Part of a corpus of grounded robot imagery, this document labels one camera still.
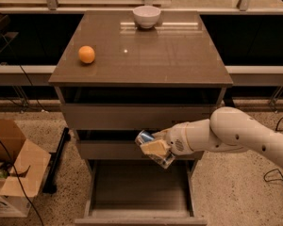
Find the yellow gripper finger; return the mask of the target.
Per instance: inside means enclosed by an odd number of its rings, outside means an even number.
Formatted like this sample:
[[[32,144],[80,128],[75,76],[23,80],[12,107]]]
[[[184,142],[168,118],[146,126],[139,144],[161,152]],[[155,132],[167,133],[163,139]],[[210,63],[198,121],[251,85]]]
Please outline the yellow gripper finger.
[[[152,134],[152,136],[154,137],[154,139],[164,139],[166,140],[169,136],[169,131],[170,129],[163,129],[161,131],[155,132]]]
[[[157,139],[143,143],[141,151],[146,155],[165,157],[170,151],[170,146],[163,139]]]

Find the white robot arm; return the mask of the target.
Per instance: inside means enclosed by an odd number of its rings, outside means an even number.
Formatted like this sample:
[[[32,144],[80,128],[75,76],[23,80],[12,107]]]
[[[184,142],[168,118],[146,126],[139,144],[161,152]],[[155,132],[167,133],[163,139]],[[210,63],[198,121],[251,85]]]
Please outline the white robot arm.
[[[220,107],[208,119],[178,123],[150,134],[141,131],[136,144],[143,154],[167,169],[179,156],[208,151],[259,153],[283,169],[283,134],[234,107]]]

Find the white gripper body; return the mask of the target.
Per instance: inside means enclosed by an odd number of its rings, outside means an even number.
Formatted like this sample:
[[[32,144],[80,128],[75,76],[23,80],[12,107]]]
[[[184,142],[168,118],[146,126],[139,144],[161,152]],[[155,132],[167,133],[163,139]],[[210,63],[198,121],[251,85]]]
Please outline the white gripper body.
[[[167,129],[165,140],[171,146],[171,152],[175,155],[192,154],[192,149],[186,137],[187,123],[179,123]]]

